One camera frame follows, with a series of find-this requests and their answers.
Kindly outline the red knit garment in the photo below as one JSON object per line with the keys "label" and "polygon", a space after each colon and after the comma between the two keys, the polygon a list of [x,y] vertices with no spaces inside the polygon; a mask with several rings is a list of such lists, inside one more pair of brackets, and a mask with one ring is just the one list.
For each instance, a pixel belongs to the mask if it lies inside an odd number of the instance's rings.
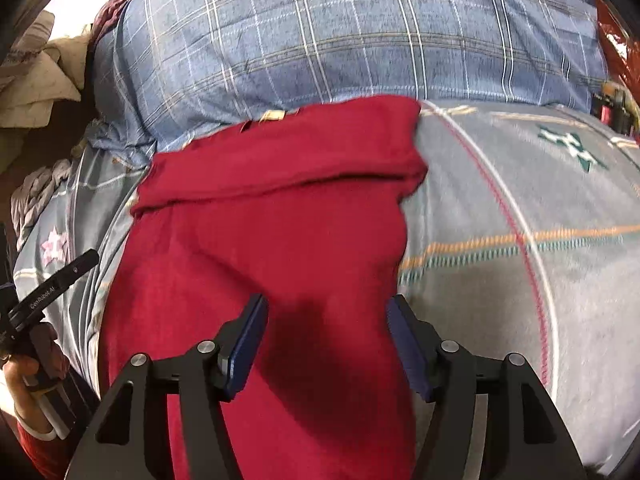
{"label": "red knit garment", "polygon": [[426,167],[405,96],[313,105],[155,156],[108,293],[102,387],[171,358],[250,296],[269,304],[245,389],[224,407],[247,479],[405,479],[411,393],[386,323]]}

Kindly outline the grey patterned bed sheet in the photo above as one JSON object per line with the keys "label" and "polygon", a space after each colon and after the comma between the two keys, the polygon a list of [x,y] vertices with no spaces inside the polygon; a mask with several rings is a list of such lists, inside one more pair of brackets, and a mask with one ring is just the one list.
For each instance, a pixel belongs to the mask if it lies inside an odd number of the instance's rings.
{"label": "grey patterned bed sheet", "polygon": [[[407,244],[393,296],[472,354],[524,356],[587,476],[637,478],[638,144],[562,105],[416,102],[426,174],[400,204]],[[99,394],[109,387],[98,373],[104,310],[152,162],[86,148],[17,257],[25,296],[99,253],[46,311],[55,352]],[[409,390],[414,466],[433,410]]]}

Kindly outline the blue plaid pillow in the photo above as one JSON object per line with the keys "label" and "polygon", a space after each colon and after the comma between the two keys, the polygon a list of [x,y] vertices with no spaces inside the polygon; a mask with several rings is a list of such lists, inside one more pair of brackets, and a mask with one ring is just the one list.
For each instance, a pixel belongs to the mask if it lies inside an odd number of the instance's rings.
{"label": "blue plaid pillow", "polygon": [[562,103],[608,78],[596,0],[130,0],[96,47],[94,148],[158,152],[325,102]]}

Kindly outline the beige crumpled cloth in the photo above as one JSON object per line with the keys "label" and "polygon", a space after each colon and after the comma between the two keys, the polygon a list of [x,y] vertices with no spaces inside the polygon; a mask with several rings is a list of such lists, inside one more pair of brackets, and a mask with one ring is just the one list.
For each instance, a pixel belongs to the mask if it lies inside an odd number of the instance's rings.
{"label": "beige crumpled cloth", "polygon": [[42,128],[54,103],[81,100],[90,37],[52,39],[54,21],[41,11],[1,65],[3,129]]}

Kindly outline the red plastic bag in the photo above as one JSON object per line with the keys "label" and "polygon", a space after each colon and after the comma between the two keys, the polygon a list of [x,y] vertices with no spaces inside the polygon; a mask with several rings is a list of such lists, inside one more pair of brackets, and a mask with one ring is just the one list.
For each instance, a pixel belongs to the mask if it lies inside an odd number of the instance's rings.
{"label": "red plastic bag", "polygon": [[628,88],[634,99],[639,101],[639,40],[627,34],[603,0],[596,0],[596,3],[598,37],[608,72],[613,80]]}

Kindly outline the dark red knitted blanket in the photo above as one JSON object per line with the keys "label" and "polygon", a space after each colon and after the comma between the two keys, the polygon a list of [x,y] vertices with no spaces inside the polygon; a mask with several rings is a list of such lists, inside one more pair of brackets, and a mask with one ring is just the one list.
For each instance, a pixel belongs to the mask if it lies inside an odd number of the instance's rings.
{"label": "dark red knitted blanket", "polygon": [[88,50],[96,50],[96,44],[111,29],[113,29],[119,20],[122,10],[129,0],[108,0],[104,3],[98,14],[91,24],[90,40],[88,42]]}

